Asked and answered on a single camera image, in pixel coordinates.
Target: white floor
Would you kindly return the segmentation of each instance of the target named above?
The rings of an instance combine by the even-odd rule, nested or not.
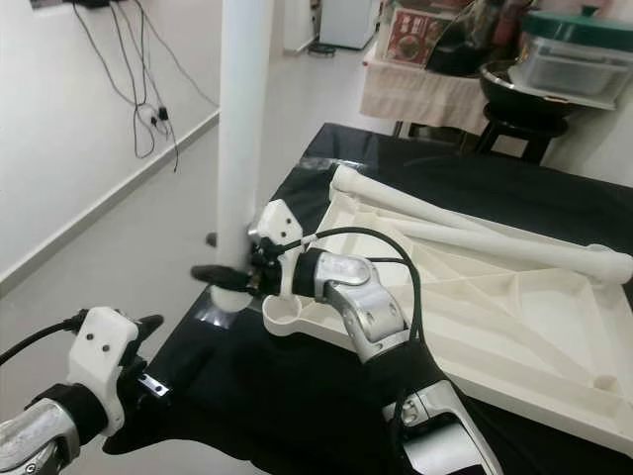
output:
[[[358,113],[362,57],[362,52],[340,50],[333,59],[302,55],[275,64],[258,192],[262,203],[324,122],[391,131],[392,122]],[[142,349],[151,357],[202,289],[189,277],[189,268],[214,259],[204,237],[214,228],[217,146],[215,129],[183,153],[177,173],[170,167],[160,171],[0,300],[0,350],[76,309],[107,305],[132,317],[165,316],[166,324]],[[70,334],[52,336],[0,369],[0,421],[19,413],[40,390],[63,381],[71,342]],[[118,457],[106,456],[100,445],[98,440],[84,447],[64,473],[261,473],[194,442],[164,442]]]

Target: black tablecloth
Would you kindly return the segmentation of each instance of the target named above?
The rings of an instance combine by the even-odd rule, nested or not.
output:
[[[330,166],[337,162],[450,210],[633,253],[632,189],[335,125],[323,126],[275,195],[306,233],[327,209]],[[633,287],[625,290],[631,301]],[[379,404],[355,355],[302,334],[273,336],[256,309],[242,312],[228,330],[201,322],[197,314],[213,311],[207,295],[149,365],[172,388],[169,404],[144,398],[106,451],[184,438],[274,474],[394,472]],[[506,474],[633,473],[625,455],[474,404],[497,426],[485,436]]]

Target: white bracket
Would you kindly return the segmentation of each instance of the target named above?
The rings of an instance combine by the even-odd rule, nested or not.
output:
[[[108,307],[95,307],[88,312],[70,348],[66,379],[85,386],[99,399],[108,416],[103,435],[113,435],[125,422],[117,380],[121,359],[137,337],[138,327],[130,319]]]
[[[304,236],[304,230],[284,200],[271,201],[266,205],[255,228],[250,232],[259,239],[269,238],[274,244],[289,244]],[[281,285],[279,296],[290,299],[293,296],[293,277],[297,259],[303,252],[298,246],[278,257],[281,264]]]

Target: white tube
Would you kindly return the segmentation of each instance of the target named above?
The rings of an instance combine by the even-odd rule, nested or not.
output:
[[[407,193],[403,193],[379,181],[367,178],[347,166],[338,166],[331,184],[339,191],[362,196],[405,215],[458,230],[471,230],[486,235],[499,236],[497,232],[478,223],[423,200],[413,198]]]
[[[574,270],[604,282],[624,284],[633,275],[633,257],[622,252],[604,250],[599,245],[572,248],[505,236],[486,236],[473,231],[442,226],[385,219],[406,236],[466,247],[479,252],[519,260],[529,260]]]
[[[220,162],[217,264],[245,269],[247,228],[255,210],[273,0],[230,0],[222,6]],[[247,294],[212,288],[214,303],[236,312]]]

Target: white refrigerator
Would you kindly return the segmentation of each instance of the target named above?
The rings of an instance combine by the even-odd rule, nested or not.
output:
[[[381,0],[321,0],[319,41],[362,49],[376,33]]]

